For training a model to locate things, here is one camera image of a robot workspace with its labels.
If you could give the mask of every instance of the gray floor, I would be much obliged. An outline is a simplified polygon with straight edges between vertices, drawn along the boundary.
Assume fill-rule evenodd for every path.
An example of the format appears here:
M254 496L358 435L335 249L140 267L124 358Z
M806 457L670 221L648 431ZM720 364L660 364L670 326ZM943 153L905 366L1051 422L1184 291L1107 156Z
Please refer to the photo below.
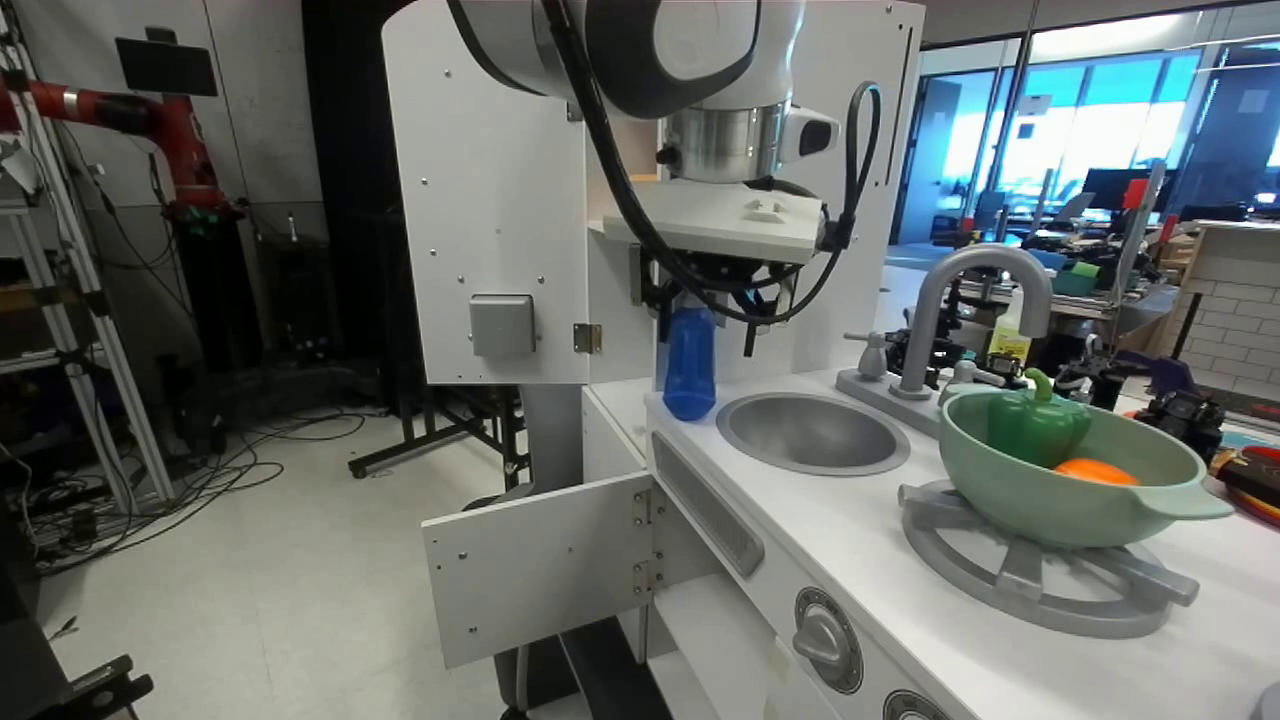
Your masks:
M158 674L145 720L496 720L492 665L441 668L418 522L502 490L496 458L453 443L382 481L347 458L398 439L264 443L275 485L224 496L174 534L44 589L66 668L119 653ZM578 700L536 715L583 715Z

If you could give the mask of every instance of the sink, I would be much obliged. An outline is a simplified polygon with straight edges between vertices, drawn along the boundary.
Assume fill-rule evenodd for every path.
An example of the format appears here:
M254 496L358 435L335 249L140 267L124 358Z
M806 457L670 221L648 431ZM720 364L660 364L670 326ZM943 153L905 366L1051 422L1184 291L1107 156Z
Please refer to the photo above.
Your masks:
M743 396L715 414L725 439L760 465L818 477L877 477L909 458L909 435L832 396Z

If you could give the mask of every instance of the green bowl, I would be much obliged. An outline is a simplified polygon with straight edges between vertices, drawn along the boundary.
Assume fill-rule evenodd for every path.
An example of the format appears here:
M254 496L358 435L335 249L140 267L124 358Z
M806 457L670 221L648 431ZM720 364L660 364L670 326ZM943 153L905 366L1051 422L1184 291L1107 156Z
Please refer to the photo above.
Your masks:
M939 409L939 451L962 496L995 527L1047 548L1117 548L1166 533L1173 521L1212 521L1233 506L1203 490L1203 465L1182 439L1094 409L1077 457L1121 465L1141 485L1104 489L1063 481L990 443L995 387L963 387Z

